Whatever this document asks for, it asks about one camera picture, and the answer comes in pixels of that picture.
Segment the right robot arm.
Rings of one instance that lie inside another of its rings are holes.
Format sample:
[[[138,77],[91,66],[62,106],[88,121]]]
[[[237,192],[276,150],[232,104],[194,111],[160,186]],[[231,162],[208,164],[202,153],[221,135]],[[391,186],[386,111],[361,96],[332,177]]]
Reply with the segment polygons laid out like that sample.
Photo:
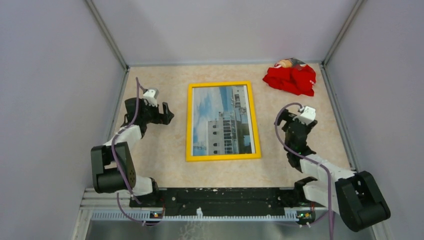
[[[388,220],[391,210],[373,175],[338,167],[320,157],[307,144],[308,134],[318,123],[315,109],[306,106],[299,113],[282,109],[274,123],[276,128],[284,124],[284,138],[277,138],[290,166],[308,176],[295,183],[294,202],[299,206],[315,202],[327,207],[353,232]]]

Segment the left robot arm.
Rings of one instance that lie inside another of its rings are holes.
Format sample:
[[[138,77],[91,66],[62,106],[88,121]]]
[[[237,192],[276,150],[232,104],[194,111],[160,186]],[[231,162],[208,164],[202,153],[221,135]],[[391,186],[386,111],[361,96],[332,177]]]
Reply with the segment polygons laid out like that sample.
[[[118,132],[90,150],[93,187],[98,194],[126,191],[132,205],[154,207],[161,198],[158,184],[136,173],[131,149],[145,136],[148,124],[169,125],[175,115],[167,102],[162,103],[162,111],[145,98],[129,98],[124,104],[126,114]]]

